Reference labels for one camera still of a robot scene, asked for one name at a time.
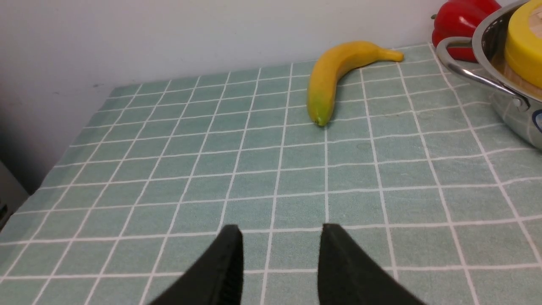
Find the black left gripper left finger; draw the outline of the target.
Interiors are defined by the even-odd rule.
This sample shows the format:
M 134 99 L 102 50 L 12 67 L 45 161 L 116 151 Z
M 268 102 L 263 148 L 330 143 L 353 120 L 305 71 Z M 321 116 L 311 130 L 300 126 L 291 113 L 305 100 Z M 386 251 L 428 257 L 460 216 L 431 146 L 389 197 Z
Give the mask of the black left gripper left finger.
M 243 290 L 243 235 L 225 225 L 207 250 L 152 305 L 240 305 Z

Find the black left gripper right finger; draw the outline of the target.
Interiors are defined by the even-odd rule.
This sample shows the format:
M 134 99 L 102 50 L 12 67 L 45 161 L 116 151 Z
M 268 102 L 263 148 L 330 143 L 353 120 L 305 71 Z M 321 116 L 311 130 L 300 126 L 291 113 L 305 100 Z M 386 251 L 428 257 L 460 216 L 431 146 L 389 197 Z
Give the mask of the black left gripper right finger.
M 323 224 L 318 257 L 321 305 L 423 305 L 339 224 Z

